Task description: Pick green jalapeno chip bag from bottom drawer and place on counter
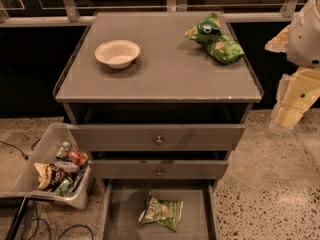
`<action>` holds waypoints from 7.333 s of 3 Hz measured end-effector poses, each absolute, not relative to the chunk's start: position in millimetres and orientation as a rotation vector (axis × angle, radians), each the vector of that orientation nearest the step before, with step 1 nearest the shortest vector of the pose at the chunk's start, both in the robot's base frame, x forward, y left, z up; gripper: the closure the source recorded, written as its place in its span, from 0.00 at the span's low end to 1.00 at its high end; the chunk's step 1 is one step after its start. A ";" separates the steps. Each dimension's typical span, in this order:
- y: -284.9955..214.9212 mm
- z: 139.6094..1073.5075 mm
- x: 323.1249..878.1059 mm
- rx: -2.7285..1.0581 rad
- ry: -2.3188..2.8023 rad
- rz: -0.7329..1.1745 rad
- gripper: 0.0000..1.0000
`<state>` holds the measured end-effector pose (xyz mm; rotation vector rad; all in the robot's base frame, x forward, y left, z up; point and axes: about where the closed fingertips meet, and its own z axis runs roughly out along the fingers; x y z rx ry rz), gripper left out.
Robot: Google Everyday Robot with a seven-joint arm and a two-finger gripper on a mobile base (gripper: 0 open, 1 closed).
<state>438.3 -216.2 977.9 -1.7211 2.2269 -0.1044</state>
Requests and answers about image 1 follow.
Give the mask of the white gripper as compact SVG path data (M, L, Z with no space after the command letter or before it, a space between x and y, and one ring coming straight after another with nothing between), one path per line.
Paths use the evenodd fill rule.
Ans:
M288 26L283 28L267 42L265 49L274 53L285 53L288 30ZM276 104L271 113L270 129L275 133L292 130L319 98L319 68L299 67L292 75L284 74L279 81Z

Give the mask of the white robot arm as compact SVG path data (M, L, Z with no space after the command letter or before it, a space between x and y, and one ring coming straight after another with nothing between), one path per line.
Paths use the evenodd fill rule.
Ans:
M270 128L292 130L320 97L320 0L308 0L291 23L267 42L265 49L285 53L298 66L283 74L271 113Z

